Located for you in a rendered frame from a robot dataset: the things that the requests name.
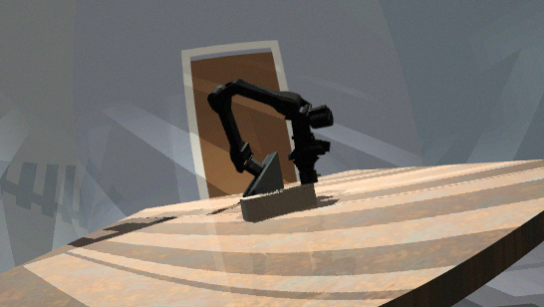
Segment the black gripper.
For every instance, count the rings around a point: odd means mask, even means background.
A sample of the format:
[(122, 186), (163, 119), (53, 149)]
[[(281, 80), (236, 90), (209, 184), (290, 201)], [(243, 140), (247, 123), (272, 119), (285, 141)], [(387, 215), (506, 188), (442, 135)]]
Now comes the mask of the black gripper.
[(312, 136), (311, 130), (294, 132), (295, 149), (288, 154), (288, 160), (294, 159), (297, 169), (304, 172), (309, 181), (312, 181), (314, 163), (319, 158), (317, 155), (325, 154), (324, 147), (313, 146)]

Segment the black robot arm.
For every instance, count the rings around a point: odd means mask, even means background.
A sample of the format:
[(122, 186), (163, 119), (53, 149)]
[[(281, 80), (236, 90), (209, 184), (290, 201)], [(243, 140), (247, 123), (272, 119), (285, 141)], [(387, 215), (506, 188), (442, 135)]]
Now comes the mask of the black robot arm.
[[(236, 121), (231, 110), (231, 97), (239, 95), (250, 98), (274, 108), (292, 122), (294, 132), (327, 128), (333, 125), (332, 111), (324, 106), (312, 108), (312, 104), (291, 92), (275, 92), (267, 88), (248, 83), (238, 78), (225, 85), (219, 85), (208, 95), (210, 108), (218, 113), (222, 126), (230, 142), (229, 156), (237, 172), (245, 170), (258, 178), (266, 164), (252, 158), (249, 143), (241, 139)], [(302, 113), (300, 108), (303, 107)], [(246, 161), (247, 160), (247, 161)], [(246, 164), (244, 165), (244, 163)]]

